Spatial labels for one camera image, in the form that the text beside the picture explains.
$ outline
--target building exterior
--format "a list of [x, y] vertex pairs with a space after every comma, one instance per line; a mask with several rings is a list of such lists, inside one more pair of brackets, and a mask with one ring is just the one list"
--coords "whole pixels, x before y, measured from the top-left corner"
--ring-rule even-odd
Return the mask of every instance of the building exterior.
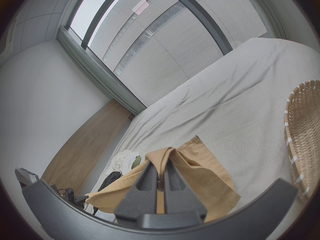
[[[248, 0], [197, 0], [231, 47], [267, 31]], [[178, 0], [119, 0], [90, 49], [147, 107], [223, 56]]]

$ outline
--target wicker basket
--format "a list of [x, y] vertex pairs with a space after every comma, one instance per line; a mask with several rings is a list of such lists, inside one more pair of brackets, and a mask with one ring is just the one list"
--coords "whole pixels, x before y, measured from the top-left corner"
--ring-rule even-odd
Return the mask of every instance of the wicker basket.
[[320, 178], [320, 81], [301, 83], [287, 100], [284, 138], [295, 185], [302, 201], [312, 195]]

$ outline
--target mattress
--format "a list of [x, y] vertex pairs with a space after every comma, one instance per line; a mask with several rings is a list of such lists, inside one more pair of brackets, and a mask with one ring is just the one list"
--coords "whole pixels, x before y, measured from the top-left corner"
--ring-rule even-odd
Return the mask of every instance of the mattress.
[[[235, 211], [278, 178], [293, 183], [284, 110], [290, 92], [311, 79], [320, 79], [315, 50], [282, 39], [252, 38], [137, 115], [113, 156], [131, 150], [144, 160], [150, 151], [178, 147], [198, 135], [241, 195]], [[102, 173], [93, 192], [104, 178]], [[302, 208], [296, 199], [269, 238], [279, 236]]]

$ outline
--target wooden panel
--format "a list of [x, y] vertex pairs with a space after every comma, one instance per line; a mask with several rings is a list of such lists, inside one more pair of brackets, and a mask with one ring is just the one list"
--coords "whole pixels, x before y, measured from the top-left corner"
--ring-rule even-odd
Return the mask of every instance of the wooden panel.
[[110, 144], [130, 111], [114, 99], [90, 117], [62, 146], [42, 175], [58, 189], [72, 188], [78, 195], [102, 152]]

